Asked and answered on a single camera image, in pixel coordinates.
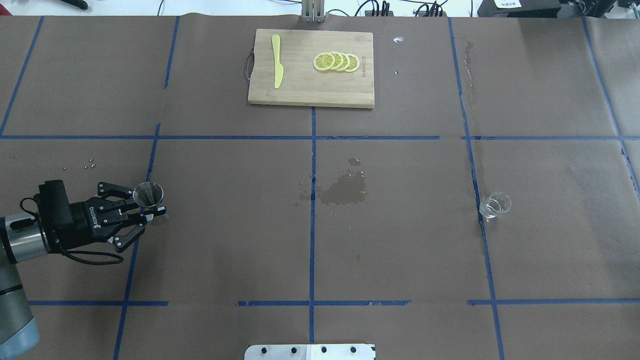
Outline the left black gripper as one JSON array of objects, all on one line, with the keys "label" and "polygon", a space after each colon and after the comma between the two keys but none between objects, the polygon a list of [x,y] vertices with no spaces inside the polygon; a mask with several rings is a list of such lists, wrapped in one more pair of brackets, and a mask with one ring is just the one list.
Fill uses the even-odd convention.
[{"label": "left black gripper", "polygon": [[109,243],[122,253],[144,234],[148,222],[166,215],[163,199],[136,199],[133,191],[132,187],[99,182],[97,196],[71,203],[70,249]]}]

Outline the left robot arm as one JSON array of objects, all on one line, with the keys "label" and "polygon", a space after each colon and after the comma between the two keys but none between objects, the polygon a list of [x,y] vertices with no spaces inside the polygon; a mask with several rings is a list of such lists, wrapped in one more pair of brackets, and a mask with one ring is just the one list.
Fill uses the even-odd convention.
[{"label": "left robot arm", "polygon": [[0,221],[1,358],[11,360],[38,344],[40,334],[20,278],[18,264],[61,255],[78,264],[118,265],[122,253],[155,218],[165,215],[163,188],[147,181],[137,187],[99,182],[96,196],[71,203],[60,179],[39,185],[29,198],[36,210]]}]

